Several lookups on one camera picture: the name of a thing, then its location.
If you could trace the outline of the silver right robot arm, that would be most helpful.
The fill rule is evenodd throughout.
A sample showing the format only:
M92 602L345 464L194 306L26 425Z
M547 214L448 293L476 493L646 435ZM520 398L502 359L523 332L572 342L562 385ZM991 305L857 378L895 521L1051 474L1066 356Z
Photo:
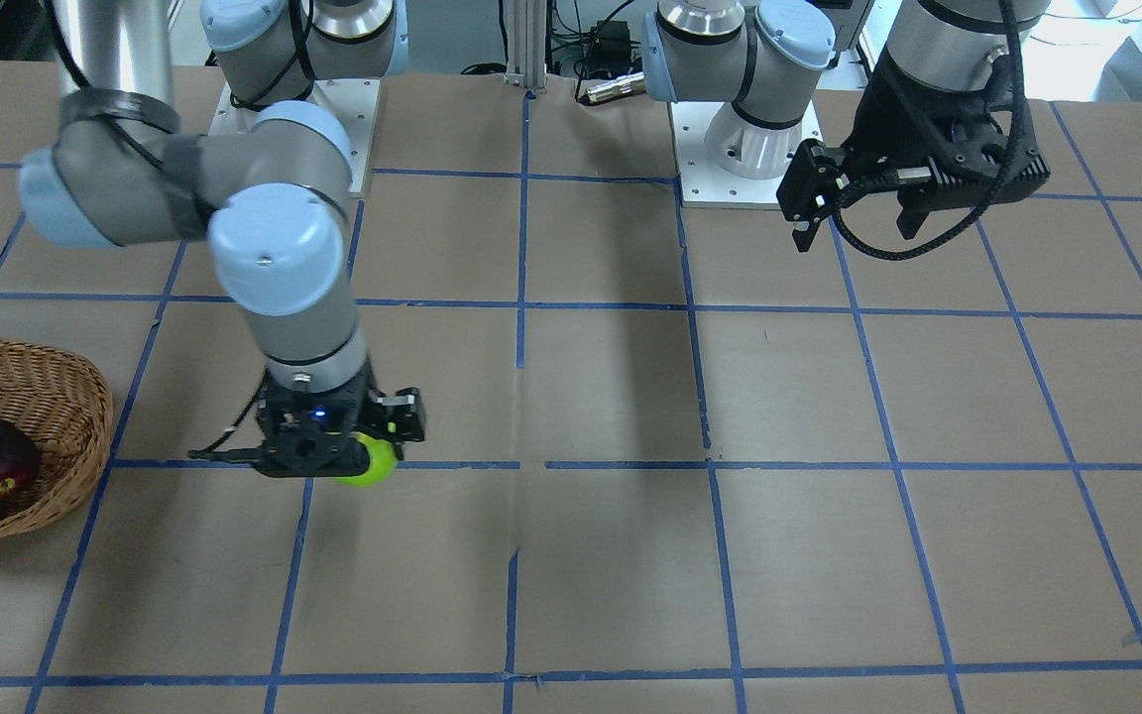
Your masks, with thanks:
M244 448L222 441L187 454L151 448L177 438L184 414L132 416L119 430L119 467L259 470L273 478L336 476L364 486L395 470L408 446L431 441L423 394L385 394L375 382L375 344L361 311L441 316L458 335L434 347L387 351L393 367L426 356L435 398L452 398L445 433L492 438L482 454L415 458L415 467L518 470L553 464L693 470L719 462L703 393L701 345L684 354L634 356L630 383L608 384L606 348L570 339L571 326L602 316L671 316L698 330L701 313L686 256L681 200L711 166L686 167L684 141L702 144L711 122L733 118L722 101L675 109L584 109L539 93L508 91L512 119L491 153L507 149L510 173L444 167L380 167L349 216L345 199L365 180L362 145L349 137L357 113L314 99L329 81L376 89L362 45L311 40L317 80L297 69L291 33L305 13L283 1L207 3L204 15L236 21L209 29L232 99L255 101L248 130L178 130L164 77L163 32L147 27L148 5L72 3L51 10L69 88L61 134L29 155L21 199L29 220L63 247L122 248L198 241L209 249L223 297L209 304L244 316L260 385L242 416L257 430ZM289 90L257 99L246 73L268 80L281 64ZM540 328L561 326L566 361L584 378L563 398L496 401L463 356L484 348L473 319L510 313L505 339L518 379L550 367L533 351Z

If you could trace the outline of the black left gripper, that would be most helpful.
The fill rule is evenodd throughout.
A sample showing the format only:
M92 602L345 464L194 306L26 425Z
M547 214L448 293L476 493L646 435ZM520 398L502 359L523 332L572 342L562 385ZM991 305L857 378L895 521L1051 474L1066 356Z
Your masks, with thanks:
M1011 175L996 204L1023 200L1049 180L1028 101L1012 90L1011 59L983 58L978 67L992 77L955 93L924 85L882 55L849 138L839 146L803 141L777 190L798 252L810 252L819 223L838 206L866 194L893 191L896 230L912 241L932 212L976 207L1005 163Z

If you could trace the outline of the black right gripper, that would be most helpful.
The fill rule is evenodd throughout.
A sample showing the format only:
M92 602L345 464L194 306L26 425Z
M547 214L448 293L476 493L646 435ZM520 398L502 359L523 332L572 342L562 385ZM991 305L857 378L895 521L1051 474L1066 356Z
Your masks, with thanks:
M330 392L296 392L271 378L257 398L257 471L272 478L333 478L364 470L354 433L400 446L426 438L426 407L416 386L392 394L377 388L371 367Z

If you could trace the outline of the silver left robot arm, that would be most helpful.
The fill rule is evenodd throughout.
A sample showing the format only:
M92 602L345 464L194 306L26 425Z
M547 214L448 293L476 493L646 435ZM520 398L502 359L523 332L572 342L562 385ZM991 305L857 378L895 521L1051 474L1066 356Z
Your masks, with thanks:
M858 252L910 260L954 240L995 204L1018 202L1049 180L1035 139L1021 46L1043 1L904 1L838 145L799 137L819 77L837 57L837 29L807 1L661 1L640 50L654 101L721 105L711 149L749 175L751 141L787 145L757 175L779 178L777 203L807 252L831 222ZM923 244L866 243L844 212L872 194L896 195L896 230L912 241L930 215L963 209Z

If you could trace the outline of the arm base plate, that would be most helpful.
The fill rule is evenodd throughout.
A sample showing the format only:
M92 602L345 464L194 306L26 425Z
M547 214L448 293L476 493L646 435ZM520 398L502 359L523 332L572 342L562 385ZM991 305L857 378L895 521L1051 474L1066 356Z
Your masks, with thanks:
M671 146L685 207L777 209L777 190L803 141L822 137L810 103L797 125L751 125L729 101L671 103Z
M349 162L349 196L363 198L371 176L376 119L383 82L377 78L329 78L312 87L307 99L292 101L290 109L273 110L272 117L305 119L321 128L327 139L346 150Z

